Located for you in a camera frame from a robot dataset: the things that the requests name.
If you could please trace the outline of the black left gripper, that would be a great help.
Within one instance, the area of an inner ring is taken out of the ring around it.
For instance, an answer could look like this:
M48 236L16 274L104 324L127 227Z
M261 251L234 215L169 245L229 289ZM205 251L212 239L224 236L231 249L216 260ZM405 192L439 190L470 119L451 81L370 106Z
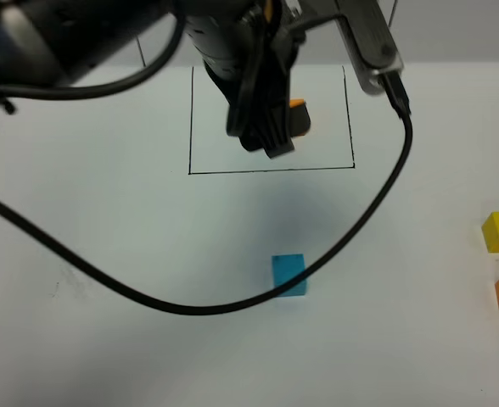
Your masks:
M241 81L255 45L255 33L244 16L262 8L266 28L298 20L306 1L185 1L186 33L203 59L209 77L229 104L226 131L248 152L264 149L269 159L294 151L290 129L290 77L280 75L257 90L257 81ZM261 134L256 128L260 125Z

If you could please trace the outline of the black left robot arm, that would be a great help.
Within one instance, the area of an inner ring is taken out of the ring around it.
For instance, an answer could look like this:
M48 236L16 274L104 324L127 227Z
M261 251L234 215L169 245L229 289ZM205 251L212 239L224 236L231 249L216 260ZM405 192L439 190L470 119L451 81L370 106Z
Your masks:
M171 38L145 68L118 81L76 82L166 15ZM188 36L226 98L226 131L274 158L311 127L291 99L290 71L305 40L281 1L0 1L0 107L13 98L76 101L125 92L155 76Z

